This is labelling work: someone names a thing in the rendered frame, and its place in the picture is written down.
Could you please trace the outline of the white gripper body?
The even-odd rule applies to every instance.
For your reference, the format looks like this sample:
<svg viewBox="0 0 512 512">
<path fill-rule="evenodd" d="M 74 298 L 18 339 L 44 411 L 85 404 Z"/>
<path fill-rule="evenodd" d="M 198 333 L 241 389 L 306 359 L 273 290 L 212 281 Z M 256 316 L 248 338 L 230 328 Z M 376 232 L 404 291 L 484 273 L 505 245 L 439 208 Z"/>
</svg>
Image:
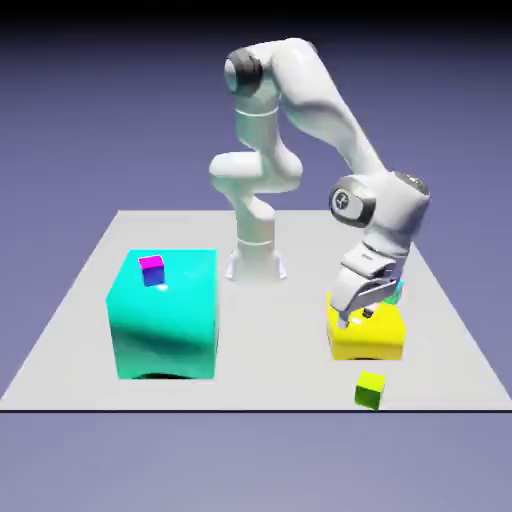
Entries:
<svg viewBox="0 0 512 512">
<path fill-rule="evenodd" d="M 400 278 L 401 269 L 394 264 L 342 265 L 333 285 L 330 305 L 338 313 L 348 316 L 355 310 L 391 297 Z"/>
</svg>

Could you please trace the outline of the large cyan box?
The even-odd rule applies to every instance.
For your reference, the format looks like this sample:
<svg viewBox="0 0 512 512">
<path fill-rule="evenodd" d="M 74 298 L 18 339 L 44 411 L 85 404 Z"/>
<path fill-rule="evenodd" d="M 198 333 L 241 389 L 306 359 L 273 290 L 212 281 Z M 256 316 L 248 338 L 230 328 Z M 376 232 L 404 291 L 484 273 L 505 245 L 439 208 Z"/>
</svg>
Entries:
<svg viewBox="0 0 512 512">
<path fill-rule="evenodd" d="M 159 254 L 166 282 L 146 287 L 138 259 Z M 106 297 L 120 379 L 215 375 L 219 297 L 214 249 L 131 249 Z"/>
</svg>

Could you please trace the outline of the small magenta cube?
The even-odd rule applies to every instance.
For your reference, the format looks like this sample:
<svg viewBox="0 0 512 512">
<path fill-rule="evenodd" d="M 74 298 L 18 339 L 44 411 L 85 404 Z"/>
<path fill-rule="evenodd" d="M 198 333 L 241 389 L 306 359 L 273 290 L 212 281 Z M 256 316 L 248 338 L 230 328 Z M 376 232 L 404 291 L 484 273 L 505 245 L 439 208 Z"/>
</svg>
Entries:
<svg viewBox="0 0 512 512">
<path fill-rule="evenodd" d="M 166 282 L 165 266 L 161 255 L 142 256 L 138 259 L 146 287 L 162 285 Z"/>
</svg>

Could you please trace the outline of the large yellow box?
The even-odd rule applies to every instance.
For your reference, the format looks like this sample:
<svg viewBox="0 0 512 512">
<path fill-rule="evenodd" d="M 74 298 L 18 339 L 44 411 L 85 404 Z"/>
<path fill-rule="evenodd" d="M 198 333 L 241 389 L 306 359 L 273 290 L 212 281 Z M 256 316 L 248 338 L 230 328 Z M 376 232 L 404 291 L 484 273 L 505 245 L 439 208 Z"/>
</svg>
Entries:
<svg viewBox="0 0 512 512">
<path fill-rule="evenodd" d="M 369 318 L 363 310 L 349 315 L 344 329 L 326 297 L 327 336 L 334 360 L 400 360 L 406 337 L 405 323 L 396 304 L 381 302 Z"/>
</svg>

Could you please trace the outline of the small green cube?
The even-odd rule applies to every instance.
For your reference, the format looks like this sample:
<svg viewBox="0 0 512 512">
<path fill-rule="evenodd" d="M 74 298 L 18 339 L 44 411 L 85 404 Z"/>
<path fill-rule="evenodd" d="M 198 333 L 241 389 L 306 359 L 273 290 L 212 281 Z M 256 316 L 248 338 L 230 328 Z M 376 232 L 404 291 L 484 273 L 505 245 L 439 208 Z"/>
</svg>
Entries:
<svg viewBox="0 0 512 512">
<path fill-rule="evenodd" d="M 357 405 L 378 410 L 385 386 L 385 377 L 380 374 L 362 371 L 355 386 L 354 402 Z"/>
</svg>

